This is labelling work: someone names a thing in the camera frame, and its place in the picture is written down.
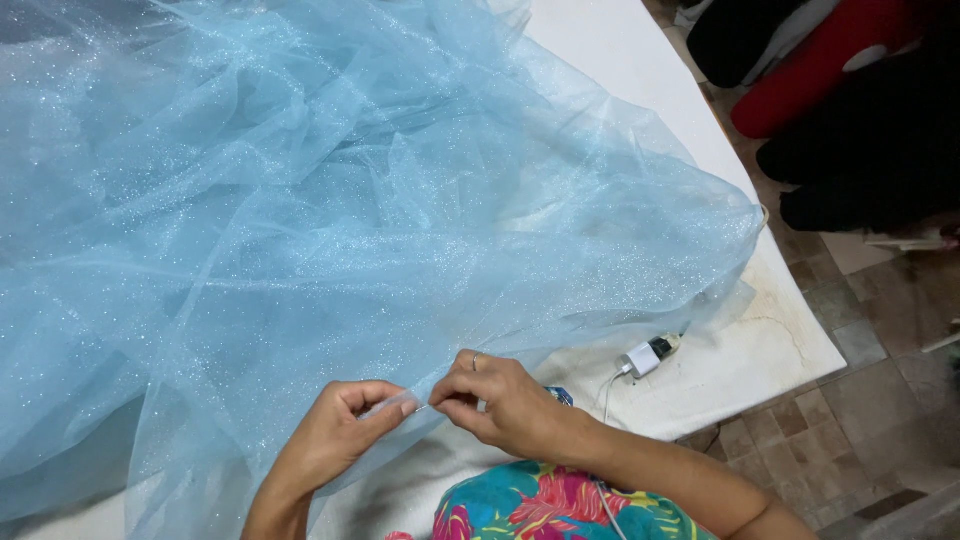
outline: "person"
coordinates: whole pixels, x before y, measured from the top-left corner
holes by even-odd
[[[357,415],[402,391],[382,380],[324,388],[260,485],[242,540],[305,538],[313,492],[415,404]],[[816,539],[783,503],[721,463],[560,404],[516,360],[461,351],[429,404],[480,442],[523,459],[447,491],[433,540]]]

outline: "light blue tulle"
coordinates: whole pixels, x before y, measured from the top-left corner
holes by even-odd
[[[12,0],[0,522],[126,483],[131,538],[236,537],[330,380],[709,317],[759,207],[508,8]]]

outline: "left hand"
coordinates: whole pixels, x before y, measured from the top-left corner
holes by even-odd
[[[280,484],[287,497],[303,497],[330,483],[415,410],[415,403],[400,402],[357,419],[402,391],[384,380],[331,382],[276,457],[264,483]]]

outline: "red fabric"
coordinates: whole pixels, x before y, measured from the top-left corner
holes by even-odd
[[[917,0],[844,0],[731,112],[736,129],[751,138],[774,135],[843,81],[843,66],[860,51],[884,45],[892,54],[922,35]]]

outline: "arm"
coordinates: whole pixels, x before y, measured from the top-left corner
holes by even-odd
[[[515,360],[457,355],[430,404],[486,444],[662,495],[720,538],[815,540],[789,509],[709,457],[604,426],[560,405]],[[487,402],[485,411],[477,401]]]
[[[342,475],[416,405],[391,404],[365,420],[356,415],[402,391],[382,380],[328,384],[260,484],[241,540],[306,538],[313,492]]]

